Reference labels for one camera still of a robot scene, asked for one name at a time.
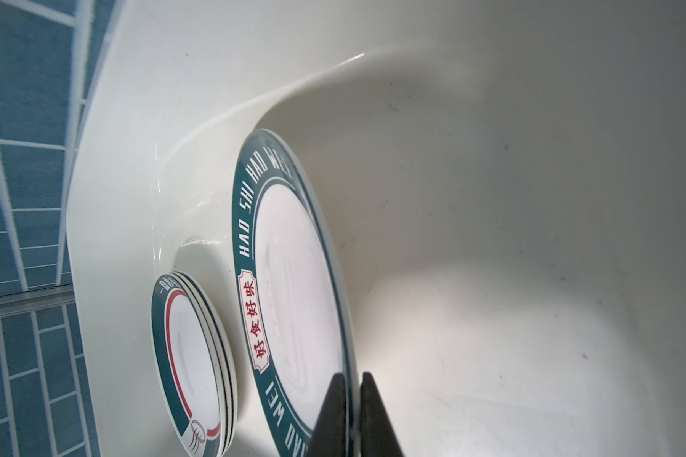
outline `tiled wall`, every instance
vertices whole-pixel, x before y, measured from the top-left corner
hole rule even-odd
[[[0,457],[99,457],[76,307],[0,318]]]
[[[0,296],[72,282],[64,212],[115,0],[0,0]]]

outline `plate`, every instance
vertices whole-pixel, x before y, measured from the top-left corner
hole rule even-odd
[[[236,376],[213,306],[189,276],[164,274],[153,290],[151,322],[155,365],[178,438],[192,457],[223,455],[236,422]]]
[[[358,380],[345,286],[309,180],[268,130],[242,145],[232,236],[249,360],[282,456],[304,455],[330,379],[347,382],[347,452],[356,454]]]

